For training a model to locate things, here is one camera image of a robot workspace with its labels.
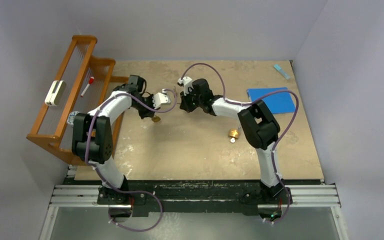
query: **blue marker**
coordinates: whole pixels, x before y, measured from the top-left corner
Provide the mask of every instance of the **blue marker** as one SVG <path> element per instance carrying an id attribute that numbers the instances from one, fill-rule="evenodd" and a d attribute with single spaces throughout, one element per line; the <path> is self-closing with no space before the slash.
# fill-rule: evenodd
<path id="1" fill-rule="evenodd" d="M 282 74 L 282 76 L 286 79 L 286 80 L 289 80 L 291 79 L 291 77 L 281 68 L 281 66 L 279 66 L 278 64 L 275 64 L 274 65 L 274 68 L 280 73 Z"/>

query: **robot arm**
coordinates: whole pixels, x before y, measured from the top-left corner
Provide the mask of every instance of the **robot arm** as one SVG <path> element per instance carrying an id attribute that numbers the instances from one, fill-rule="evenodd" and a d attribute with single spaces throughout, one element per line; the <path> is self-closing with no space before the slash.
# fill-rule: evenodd
<path id="1" fill-rule="evenodd" d="M 274 170 L 271 153 L 279 138 L 280 127 L 267 105 L 263 101 L 251 106 L 244 106 L 241 102 L 228 103 L 223 96 L 214 95 L 207 80 L 202 78 L 193 81 L 190 77 L 184 77 L 179 79 L 177 84 L 183 87 L 180 93 L 180 109 L 190 113 L 199 107 L 213 116 L 239 120 L 246 140 L 257 152 L 261 182 L 270 195 L 277 195 L 283 187 L 276 176 L 278 173 Z M 274 162 L 279 166 L 277 152 L 274 152 Z"/>
<path id="2" fill-rule="evenodd" d="M 112 185 L 120 190 L 128 190 L 127 184 L 123 184 L 127 183 L 126 177 L 119 172 L 112 156 L 114 143 L 111 125 L 130 107 L 137 109 L 141 119 L 155 119 L 155 113 L 148 108 L 157 110 L 162 105 L 171 103 L 164 91 L 144 97 L 145 84 L 145 79 L 137 75 L 130 75 L 128 83 L 116 87 L 104 103 L 88 113 L 78 113 L 74 118 L 71 150 L 85 161 L 89 128 L 93 116 L 99 111 L 93 125 L 94 135 L 92 134 L 89 143 L 88 163 L 97 169 L 101 178 L 105 179 L 102 181 L 102 185 L 107 188 L 111 188 L 110 185 Z M 132 101 L 132 96 L 148 108 L 137 101 Z"/>

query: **tabletop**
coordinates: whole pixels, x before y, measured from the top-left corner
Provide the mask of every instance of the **tabletop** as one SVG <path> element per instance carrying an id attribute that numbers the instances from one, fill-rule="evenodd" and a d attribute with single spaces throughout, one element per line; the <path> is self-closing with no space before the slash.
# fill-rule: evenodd
<path id="1" fill-rule="evenodd" d="M 120 61 L 113 74 L 139 75 L 147 81 L 147 91 L 173 88 L 185 69 L 195 61 Z M 248 102 L 247 89 L 287 87 L 301 97 L 289 61 L 206 61 L 223 77 L 229 99 Z M 286 80 L 274 65 L 291 76 Z M 218 76 L 206 66 L 195 66 L 186 76 L 207 79 L 215 95 L 223 94 Z M 212 116 L 197 108 L 191 113 L 177 105 L 157 115 L 160 122 L 141 120 L 137 110 L 124 113 L 114 160 L 127 179 L 132 180 L 238 180 L 259 179 L 255 149 L 245 136 L 230 142 L 228 132 L 239 121 Z M 282 132 L 292 113 L 275 114 Z M 290 130 L 277 146 L 279 170 L 284 179 L 323 179 L 313 137 L 302 104 Z M 76 180 L 98 180 L 87 166 L 79 166 Z"/>

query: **wooden dish rack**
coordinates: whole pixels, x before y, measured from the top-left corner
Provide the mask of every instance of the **wooden dish rack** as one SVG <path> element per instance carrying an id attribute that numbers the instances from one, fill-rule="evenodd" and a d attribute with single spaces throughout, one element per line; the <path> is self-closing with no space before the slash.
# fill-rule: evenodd
<path id="1" fill-rule="evenodd" d="M 99 106 L 111 91 L 107 92 L 110 83 L 127 83 L 128 77 L 113 76 L 116 61 L 111 58 L 99 58 L 92 55 L 97 38 L 91 35 L 74 35 L 63 58 L 54 80 L 67 83 L 60 104 L 48 107 L 42 104 L 36 121 L 27 139 L 50 152 L 57 158 L 74 166 L 85 163 L 72 153 L 72 126 L 67 126 L 67 118 L 73 111 L 86 113 Z M 95 80 L 80 97 L 81 89 L 88 84 L 90 77 Z M 112 140 L 117 145 L 123 115 L 111 126 Z"/>

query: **blue mat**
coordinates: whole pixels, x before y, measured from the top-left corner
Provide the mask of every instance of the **blue mat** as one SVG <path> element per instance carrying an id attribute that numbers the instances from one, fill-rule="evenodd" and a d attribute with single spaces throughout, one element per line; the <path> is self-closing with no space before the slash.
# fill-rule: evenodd
<path id="1" fill-rule="evenodd" d="M 252 102 L 259 97 L 277 91 L 287 90 L 286 87 L 275 88 L 249 88 L 247 90 L 249 100 Z M 292 101 L 291 95 L 288 92 L 276 93 L 263 99 L 268 109 L 272 114 L 285 114 L 293 113 L 295 111 L 295 104 Z"/>

